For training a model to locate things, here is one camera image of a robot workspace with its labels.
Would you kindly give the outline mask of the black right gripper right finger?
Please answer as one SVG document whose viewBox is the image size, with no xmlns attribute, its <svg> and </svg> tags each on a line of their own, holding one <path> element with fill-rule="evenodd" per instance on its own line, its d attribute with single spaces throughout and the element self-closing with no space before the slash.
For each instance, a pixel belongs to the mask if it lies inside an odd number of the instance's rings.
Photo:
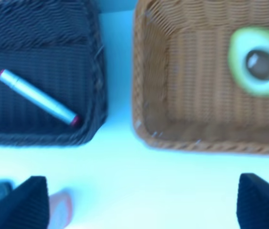
<svg viewBox="0 0 269 229">
<path fill-rule="evenodd" d="M 269 229 L 269 183 L 254 173 L 239 177 L 237 219 L 241 229 Z"/>
</svg>

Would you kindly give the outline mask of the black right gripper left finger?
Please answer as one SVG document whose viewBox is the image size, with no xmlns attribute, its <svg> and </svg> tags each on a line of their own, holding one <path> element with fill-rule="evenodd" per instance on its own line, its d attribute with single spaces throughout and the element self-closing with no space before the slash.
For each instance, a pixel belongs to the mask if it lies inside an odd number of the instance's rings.
<svg viewBox="0 0 269 229">
<path fill-rule="evenodd" d="M 49 220 L 46 177 L 32 176 L 0 200 L 0 229 L 46 229 Z"/>
</svg>

